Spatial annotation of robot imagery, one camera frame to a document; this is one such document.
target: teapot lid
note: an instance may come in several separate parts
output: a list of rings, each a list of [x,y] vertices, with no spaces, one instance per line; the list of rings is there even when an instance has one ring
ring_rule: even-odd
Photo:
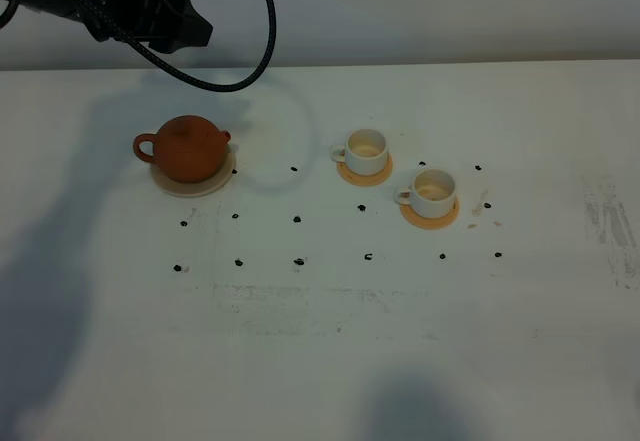
[[[162,140],[177,151],[198,149],[210,136],[213,124],[200,116],[180,116],[167,121],[158,131]]]

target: beige saucer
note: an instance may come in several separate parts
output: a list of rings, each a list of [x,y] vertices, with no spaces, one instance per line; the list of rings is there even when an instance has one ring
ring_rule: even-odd
[[[199,183],[178,183],[167,178],[155,164],[151,165],[151,177],[160,189],[172,196],[178,196],[179,198],[206,196],[222,188],[233,175],[233,170],[236,167],[236,157],[231,150],[228,148],[227,150],[229,154],[227,154],[220,169],[213,176]]]
[[[361,176],[356,174],[347,168],[345,163],[336,164],[338,165],[338,173],[340,173],[342,179],[354,186],[361,187],[377,186],[378,184],[384,183],[389,176],[391,176],[391,171],[393,171],[393,160],[391,159],[391,155],[389,155],[384,169],[372,176]]]
[[[404,216],[404,219],[409,221],[414,226],[417,226],[418,228],[442,229],[446,228],[456,220],[456,218],[458,217],[458,213],[460,212],[460,202],[458,201],[458,198],[456,198],[451,211],[449,211],[448,214],[444,215],[441,218],[429,219],[418,216],[408,204],[401,205],[400,212],[402,213],[402,216]]]

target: white wall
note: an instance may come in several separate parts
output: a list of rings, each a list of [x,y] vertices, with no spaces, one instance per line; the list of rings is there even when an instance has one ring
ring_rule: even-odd
[[[179,66],[248,66],[266,40],[264,0],[191,0],[214,26]],[[276,0],[274,64],[635,57],[640,0]],[[0,31],[0,69],[144,67],[130,48],[20,9]]]

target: teacup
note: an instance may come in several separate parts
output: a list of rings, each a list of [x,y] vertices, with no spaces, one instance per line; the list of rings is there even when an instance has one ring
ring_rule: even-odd
[[[456,181],[446,171],[425,169],[413,178],[411,186],[396,191],[398,204],[411,206],[423,218],[441,218],[449,213],[456,200]]]
[[[331,159],[345,163],[351,172],[361,176],[382,171],[388,157],[387,140],[375,129],[359,129],[351,133],[345,145],[331,148]]]

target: brown clay teapot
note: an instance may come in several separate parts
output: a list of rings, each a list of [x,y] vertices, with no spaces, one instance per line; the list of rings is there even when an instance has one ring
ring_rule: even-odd
[[[167,121],[157,134],[140,134],[133,152],[145,163],[155,164],[179,183],[198,183],[212,176],[224,163],[231,135],[200,116],[180,116]],[[153,143],[153,156],[140,143]]]

